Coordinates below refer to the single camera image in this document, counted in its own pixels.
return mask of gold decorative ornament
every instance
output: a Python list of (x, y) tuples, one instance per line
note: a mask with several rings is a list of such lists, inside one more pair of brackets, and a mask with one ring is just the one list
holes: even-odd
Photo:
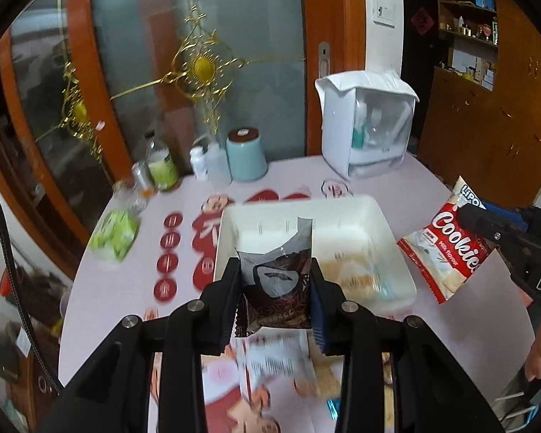
[(90, 117), (88, 117), (88, 110), (82, 99), (82, 92), (78, 86), (78, 78), (76, 78), (75, 75), (74, 65), (69, 60), (69, 52), (66, 47), (66, 37), (64, 35), (62, 24), (62, 0), (58, 0), (58, 31), (62, 41), (62, 56), (65, 63), (64, 74), (62, 76), (66, 81), (66, 87), (62, 91), (62, 119), (53, 128), (36, 138), (36, 143), (58, 128), (65, 128), (73, 137), (78, 138), (90, 147), (90, 154), (102, 165), (105, 174), (108, 176), (108, 173), (102, 164), (102, 146), (98, 143)]
[[(235, 69), (249, 63), (286, 62), (287, 59), (245, 60), (235, 57), (229, 45), (222, 42), (214, 31), (206, 30), (202, 20), (206, 14), (200, 12), (196, 0), (191, 0), (189, 16), (185, 22), (190, 24), (188, 35), (181, 41), (171, 62), (171, 71), (162, 78), (134, 86), (120, 92), (110, 99), (130, 94), (150, 86), (174, 84), (193, 104), (202, 103), (203, 122), (210, 128), (212, 134), (219, 129), (220, 115), (218, 106), (226, 97), (228, 89), (234, 81)], [(304, 57), (290, 61), (304, 61)]]
[(74, 72), (75, 68), (72, 62), (67, 62), (64, 66), (66, 88), (62, 92), (64, 95), (62, 120), (56, 127), (65, 128), (73, 137), (88, 144), (90, 146), (90, 154), (101, 164), (102, 146), (98, 143), (96, 133), (94, 132), (94, 128), (92, 128), (87, 107), (82, 99), (82, 92), (78, 87), (78, 79), (76, 79)]

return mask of green bottle label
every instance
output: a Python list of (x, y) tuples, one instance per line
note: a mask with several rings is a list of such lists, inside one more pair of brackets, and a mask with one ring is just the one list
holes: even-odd
[(148, 162), (148, 169), (156, 188), (160, 191), (170, 189), (178, 180), (178, 172), (170, 154), (158, 161)]

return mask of white storage box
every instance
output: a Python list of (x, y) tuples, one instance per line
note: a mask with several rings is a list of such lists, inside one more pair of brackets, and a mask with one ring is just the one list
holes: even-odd
[(339, 253), (359, 253), (367, 246), (376, 249), (378, 273), (393, 299), (369, 303), (375, 314), (396, 313), (414, 302), (413, 277), (377, 201), (370, 196), (228, 206), (220, 225), (215, 280), (222, 278), (228, 259), (237, 257), (235, 249), (266, 253), (288, 241), (296, 233), (298, 217), (314, 220), (312, 254), (319, 265), (332, 262)]
[(345, 179), (384, 174), (405, 155), (415, 103), (394, 72), (347, 71), (316, 80), (322, 155)]

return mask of glass door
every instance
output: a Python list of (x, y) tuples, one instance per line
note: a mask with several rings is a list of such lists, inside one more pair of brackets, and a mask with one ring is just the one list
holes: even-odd
[(13, 127), (44, 194), (85, 245), (112, 195), (66, 34), (66, 0), (33, 0), (0, 41)]
[(149, 129), (184, 137), (186, 157), (193, 137), (240, 126), (259, 129), (269, 160), (304, 155), (302, 0), (92, 0), (92, 11), (133, 160)]

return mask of white plastic tray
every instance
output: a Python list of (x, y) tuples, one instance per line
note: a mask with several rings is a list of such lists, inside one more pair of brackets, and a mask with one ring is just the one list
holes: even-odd
[(389, 315), (414, 302), (417, 288), (413, 277), (377, 201), (370, 196), (228, 206), (220, 225), (215, 280), (222, 278), (228, 259), (237, 257), (235, 249), (266, 253), (288, 241), (296, 233), (298, 217), (314, 220), (312, 255), (319, 265), (333, 260), (337, 253), (360, 252), (368, 245), (376, 247), (381, 280), (394, 298), (370, 303), (371, 311)]

